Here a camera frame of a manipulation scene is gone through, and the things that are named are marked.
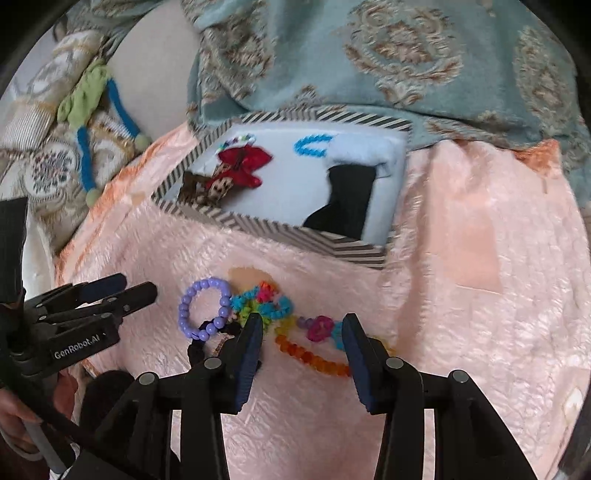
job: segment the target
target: purple bead ring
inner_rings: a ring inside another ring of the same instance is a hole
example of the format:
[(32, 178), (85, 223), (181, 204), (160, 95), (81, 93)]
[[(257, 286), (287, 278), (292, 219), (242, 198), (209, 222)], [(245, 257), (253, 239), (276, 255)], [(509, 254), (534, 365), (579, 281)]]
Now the purple bead ring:
[[(222, 293), (220, 308), (217, 311), (218, 316), (213, 319), (213, 323), (207, 325), (204, 330), (200, 330), (189, 324), (189, 305), (191, 305), (191, 301), (197, 293), (209, 287), (217, 288)], [(232, 309), (229, 307), (231, 296), (232, 288), (230, 284), (221, 278), (211, 277), (197, 280), (187, 289), (185, 295), (181, 298), (181, 303), (178, 304), (178, 328), (189, 340), (207, 342), (210, 336), (215, 335), (218, 330), (224, 328), (228, 317), (232, 314)]]

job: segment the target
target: blue damask fabric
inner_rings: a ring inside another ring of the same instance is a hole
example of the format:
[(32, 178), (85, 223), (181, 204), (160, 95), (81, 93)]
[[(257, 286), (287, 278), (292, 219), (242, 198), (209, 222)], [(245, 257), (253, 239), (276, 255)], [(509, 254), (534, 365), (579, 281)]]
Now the blue damask fabric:
[(248, 111), (332, 105), (445, 138), (523, 149), (560, 140), (580, 204), (590, 136), (576, 69), (518, 0), (183, 0), (202, 35), (189, 80), (195, 130)]

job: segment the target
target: patterned pillow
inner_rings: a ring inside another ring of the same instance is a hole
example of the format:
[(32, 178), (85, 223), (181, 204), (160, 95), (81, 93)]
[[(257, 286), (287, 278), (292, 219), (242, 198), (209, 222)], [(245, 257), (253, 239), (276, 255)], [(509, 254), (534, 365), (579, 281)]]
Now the patterned pillow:
[(68, 35), (56, 45), (51, 60), (8, 108), (0, 128), (0, 153), (22, 157), (41, 146), (56, 119), (57, 107), (98, 53), (102, 38), (90, 30)]
[[(134, 157), (134, 141), (101, 111), (90, 119), (89, 136), (93, 175), (103, 189)], [(15, 160), (0, 183), (0, 199), (29, 197), (29, 209), (46, 230), (55, 253), (88, 214), (80, 181), (81, 156), (76, 133), (67, 124), (57, 124), (43, 147), (31, 157)]]

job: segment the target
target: pink crocheted flower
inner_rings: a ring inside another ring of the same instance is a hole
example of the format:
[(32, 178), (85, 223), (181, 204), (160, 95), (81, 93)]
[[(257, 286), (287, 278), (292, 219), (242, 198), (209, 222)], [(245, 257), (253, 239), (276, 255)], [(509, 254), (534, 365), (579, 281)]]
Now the pink crocheted flower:
[(312, 342), (321, 342), (330, 336), (334, 326), (335, 323), (332, 318), (324, 315), (317, 316), (308, 329), (306, 337)]

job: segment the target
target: orange beads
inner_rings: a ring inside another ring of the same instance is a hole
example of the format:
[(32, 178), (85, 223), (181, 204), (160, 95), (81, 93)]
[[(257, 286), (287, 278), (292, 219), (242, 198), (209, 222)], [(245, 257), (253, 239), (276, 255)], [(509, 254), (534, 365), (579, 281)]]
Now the orange beads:
[(306, 351), (302, 356), (301, 356), (301, 361), (304, 362), (305, 364), (309, 364), (312, 359), (314, 358), (314, 354), (312, 352)]
[(326, 361), (321, 356), (315, 355), (312, 352), (306, 350), (304, 347), (298, 345), (297, 343), (291, 343), (287, 339), (289, 330), (296, 324), (294, 316), (286, 317), (278, 323), (279, 325), (275, 327), (275, 333), (277, 334), (275, 337), (275, 343), (279, 347), (279, 350), (289, 353), (290, 356), (298, 359), (305, 365), (310, 365), (317, 372), (338, 377), (351, 376), (349, 367), (347, 365)]

